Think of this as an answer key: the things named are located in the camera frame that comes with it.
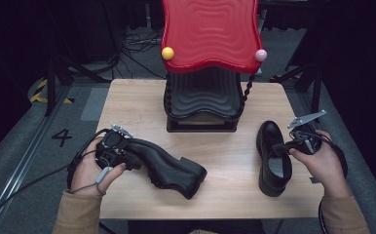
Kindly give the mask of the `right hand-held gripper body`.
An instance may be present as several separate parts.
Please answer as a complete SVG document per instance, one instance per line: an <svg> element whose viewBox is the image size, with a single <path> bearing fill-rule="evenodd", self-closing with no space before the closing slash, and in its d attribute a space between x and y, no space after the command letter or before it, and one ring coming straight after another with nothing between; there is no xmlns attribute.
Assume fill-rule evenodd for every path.
<svg viewBox="0 0 376 234"><path fill-rule="evenodd" d="M299 151L313 155L320 150L321 139L311 122L326 114L325 110L300 117L295 117L287 126L290 129L289 141L286 145Z"/></svg>

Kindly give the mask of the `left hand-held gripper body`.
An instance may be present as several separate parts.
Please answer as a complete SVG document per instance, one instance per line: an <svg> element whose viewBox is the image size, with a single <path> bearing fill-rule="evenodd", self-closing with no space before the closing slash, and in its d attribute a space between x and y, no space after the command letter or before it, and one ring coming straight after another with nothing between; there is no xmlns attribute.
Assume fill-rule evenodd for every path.
<svg viewBox="0 0 376 234"><path fill-rule="evenodd" d="M105 135L96 146L96 163L102 168L116 166L125 163L130 170L133 157L125 151L129 143L130 134L122 127L113 125L110 129L104 129Z"/></svg>

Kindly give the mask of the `black leather shoe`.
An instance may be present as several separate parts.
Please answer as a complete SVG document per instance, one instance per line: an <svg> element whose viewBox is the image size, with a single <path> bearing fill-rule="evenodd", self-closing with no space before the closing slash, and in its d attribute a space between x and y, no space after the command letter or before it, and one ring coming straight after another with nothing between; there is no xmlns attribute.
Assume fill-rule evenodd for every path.
<svg viewBox="0 0 376 234"><path fill-rule="evenodd" d="M207 170L202 165L185 157L176 159L159 145L147 140L132 138L126 151L144 163L156 187L175 190L186 199L194 197L207 176Z"/></svg>
<svg viewBox="0 0 376 234"><path fill-rule="evenodd" d="M277 154L273 149L278 143L283 143L280 128L273 121L265 121L256 138L256 147L261 158L258 185L260 190L270 197L280 196L292 176L292 164L288 154Z"/></svg>

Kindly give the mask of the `red and black shoe rack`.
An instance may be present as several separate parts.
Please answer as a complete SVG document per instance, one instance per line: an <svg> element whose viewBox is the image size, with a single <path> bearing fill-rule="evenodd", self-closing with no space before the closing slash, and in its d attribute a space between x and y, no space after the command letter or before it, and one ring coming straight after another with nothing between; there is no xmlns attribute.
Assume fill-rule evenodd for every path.
<svg viewBox="0 0 376 234"><path fill-rule="evenodd" d="M259 0L162 0L170 132L233 132L267 57Z"/></svg>

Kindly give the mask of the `person's right hand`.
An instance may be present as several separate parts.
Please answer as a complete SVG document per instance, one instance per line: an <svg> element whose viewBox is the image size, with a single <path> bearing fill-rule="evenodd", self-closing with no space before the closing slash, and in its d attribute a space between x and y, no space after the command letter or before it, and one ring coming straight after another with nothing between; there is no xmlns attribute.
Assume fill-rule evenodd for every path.
<svg viewBox="0 0 376 234"><path fill-rule="evenodd" d="M304 164L309 173L322 184L325 197L346 198L352 196L338 156L328 143L323 142L320 150L313 155L304 154L294 148L289 150L289 154Z"/></svg>

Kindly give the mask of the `person's left hand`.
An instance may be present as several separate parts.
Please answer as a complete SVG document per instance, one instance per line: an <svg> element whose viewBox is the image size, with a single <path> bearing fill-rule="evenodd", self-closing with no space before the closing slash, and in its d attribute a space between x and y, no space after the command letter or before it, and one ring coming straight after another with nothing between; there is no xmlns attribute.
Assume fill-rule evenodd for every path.
<svg viewBox="0 0 376 234"><path fill-rule="evenodd" d="M100 182L96 180L102 174L102 169L96 163L96 146L102 137L94 139L82 154L82 160L73 175L70 193L81 196L103 196L110 184L125 170L126 164L120 164L113 169L108 169Z"/></svg>

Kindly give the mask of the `black metal stand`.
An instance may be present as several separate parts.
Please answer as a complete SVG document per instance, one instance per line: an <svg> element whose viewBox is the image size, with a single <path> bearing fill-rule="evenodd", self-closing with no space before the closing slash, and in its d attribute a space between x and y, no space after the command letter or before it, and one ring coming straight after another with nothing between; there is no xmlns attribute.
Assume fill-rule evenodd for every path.
<svg viewBox="0 0 376 234"><path fill-rule="evenodd" d="M293 53L286 69L291 65L297 65L297 67L291 71L287 71L283 75L274 75L270 78L270 82L283 83L291 78L299 76L298 81L294 85L295 91L297 93L306 93L309 88L312 88L310 112L318 112L320 110L322 64L323 59L320 52L316 52L314 49L309 49L306 52L302 49L297 49Z"/></svg>
<svg viewBox="0 0 376 234"><path fill-rule="evenodd" d="M55 17L55 11L52 6L59 2L67 3L67 0L40 0L47 16L49 17L49 25L41 26L40 29L45 35L45 39L49 45L49 59L47 64L48 84L48 102L45 115L50 116L56 109L56 79L62 87L69 87L73 84L74 78L70 67L76 69L80 74L90 77L97 83L109 83L109 80L97 75L82 65L75 57L71 50L71 45L66 39L66 30L62 29L63 21L58 22Z"/></svg>

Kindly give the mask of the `person's legs dark trousers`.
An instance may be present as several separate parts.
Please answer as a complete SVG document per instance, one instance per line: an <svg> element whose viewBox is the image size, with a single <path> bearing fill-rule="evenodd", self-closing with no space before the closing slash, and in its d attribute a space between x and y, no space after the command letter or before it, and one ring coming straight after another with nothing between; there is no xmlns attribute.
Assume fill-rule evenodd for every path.
<svg viewBox="0 0 376 234"><path fill-rule="evenodd" d="M215 234L266 234L259 219L128 221L128 234L189 234L195 230Z"/></svg>

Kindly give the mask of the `aluminium floor rail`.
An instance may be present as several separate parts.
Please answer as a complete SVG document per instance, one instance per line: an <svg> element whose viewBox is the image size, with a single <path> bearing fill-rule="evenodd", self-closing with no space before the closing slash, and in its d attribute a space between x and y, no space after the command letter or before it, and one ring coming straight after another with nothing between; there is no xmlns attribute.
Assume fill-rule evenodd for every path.
<svg viewBox="0 0 376 234"><path fill-rule="evenodd" d="M67 97L70 91L69 87L61 87L56 93L55 107L51 111L49 116L45 116L40 122L38 129L33 137L33 139L28 144L26 151L21 157L18 165L13 170L12 175L8 179L5 188L0 195L0 221L3 215L6 213L8 207L11 204L11 200L18 193L21 192L21 184L24 181L25 176L28 173L34 159L36 158L39 147L43 142L45 133L48 131L49 127L54 120L57 111L63 105L64 99Z"/></svg>

